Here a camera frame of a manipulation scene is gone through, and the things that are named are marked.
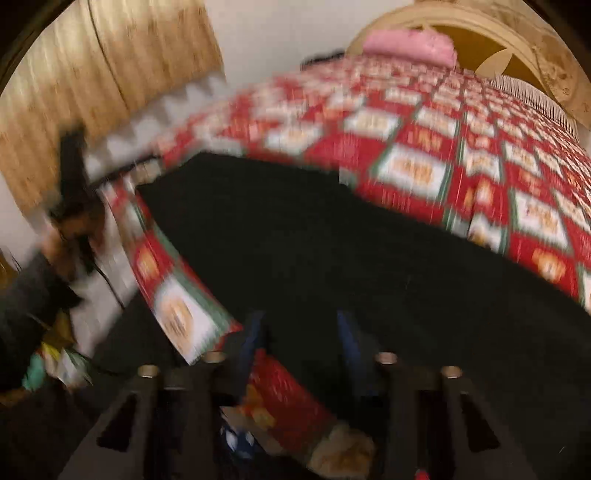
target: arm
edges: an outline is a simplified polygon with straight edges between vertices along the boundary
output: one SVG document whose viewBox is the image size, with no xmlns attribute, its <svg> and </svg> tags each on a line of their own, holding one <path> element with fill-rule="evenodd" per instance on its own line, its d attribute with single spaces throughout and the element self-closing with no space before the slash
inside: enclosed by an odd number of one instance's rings
<svg viewBox="0 0 591 480">
<path fill-rule="evenodd" d="M 0 391 L 17 388 L 39 347 L 45 329 L 61 308 L 80 301 L 66 282 L 38 253 L 0 296 Z"/>
<path fill-rule="evenodd" d="M 98 247 L 105 225 L 104 209 L 100 213 L 85 213 L 52 226 L 41 251 L 0 293 L 0 392 L 21 385 L 30 356 L 46 331 L 40 322 L 52 326 L 60 309 L 81 301 L 68 287 L 76 272 L 76 249 L 67 239 L 89 235 Z"/>
</svg>

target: bedspread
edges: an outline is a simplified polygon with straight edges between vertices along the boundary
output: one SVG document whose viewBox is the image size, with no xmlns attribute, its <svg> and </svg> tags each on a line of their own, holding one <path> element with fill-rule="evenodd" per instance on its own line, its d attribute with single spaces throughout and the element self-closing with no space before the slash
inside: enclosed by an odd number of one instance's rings
<svg viewBox="0 0 591 480">
<path fill-rule="evenodd" d="M 155 146 L 163 163 L 133 171 L 106 195 L 140 288 L 190 363 L 238 326 L 150 222 L 134 186 L 201 150 L 339 170 L 363 199 L 507 256 L 591 311 L 590 160 L 557 124 L 472 72 L 344 58 L 255 85 Z M 210 319 L 187 333 L 190 342 L 166 321 L 183 309 Z M 278 402 L 270 378 L 297 401 Z M 287 413 L 296 406 L 297 415 Z M 335 425 L 270 357 L 259 358 L 242 409 L 291 452 Z M 342 424 L 326 431 L 347 435 Z M 354 443 L 370 456 L 364 440 Z"/>
</svg>

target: pink pillow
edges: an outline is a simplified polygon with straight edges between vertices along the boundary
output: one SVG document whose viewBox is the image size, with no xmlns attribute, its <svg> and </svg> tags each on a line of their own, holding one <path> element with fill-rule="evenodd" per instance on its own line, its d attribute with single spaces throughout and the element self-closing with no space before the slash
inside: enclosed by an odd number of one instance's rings
<svg viewBox="0 0 591 480">
<path fill-rule="evenodd" d="M 449 68 L 457 63 L 452 39 L 434 30 L 373 30 L 365 39 L 363 53 L 392 55 Z"/>
</svg>

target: beige curtain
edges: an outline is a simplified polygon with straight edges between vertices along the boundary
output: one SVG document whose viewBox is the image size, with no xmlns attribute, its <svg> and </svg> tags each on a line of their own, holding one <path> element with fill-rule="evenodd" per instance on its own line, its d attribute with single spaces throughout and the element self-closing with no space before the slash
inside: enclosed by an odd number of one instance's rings
<svg viewBox="0 0 591 480">
<path fill-rule="evenodd" d="M 17 205 L 26 214 L 56 185 L 63 128 L 82 120 L 96 140 L 156 96 L 222 69 L 201 0 L 77 0 L 0 95 L 0 170 Z"/>
</svg>

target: dark sleeve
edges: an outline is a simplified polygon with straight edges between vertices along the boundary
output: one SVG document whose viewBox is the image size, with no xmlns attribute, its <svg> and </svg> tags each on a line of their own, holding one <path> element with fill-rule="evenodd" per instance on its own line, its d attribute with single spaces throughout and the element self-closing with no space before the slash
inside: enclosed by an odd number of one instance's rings
<svg viewBox="0 0 591 480">
<path fill-rule="evenodd" d="M 40 253 L 0 294 L 0 391 L 21 385 L 39 347 L 45 330 L 32 317 L 51 326 L 60 309 L 79 302 Z"/>
</svg>

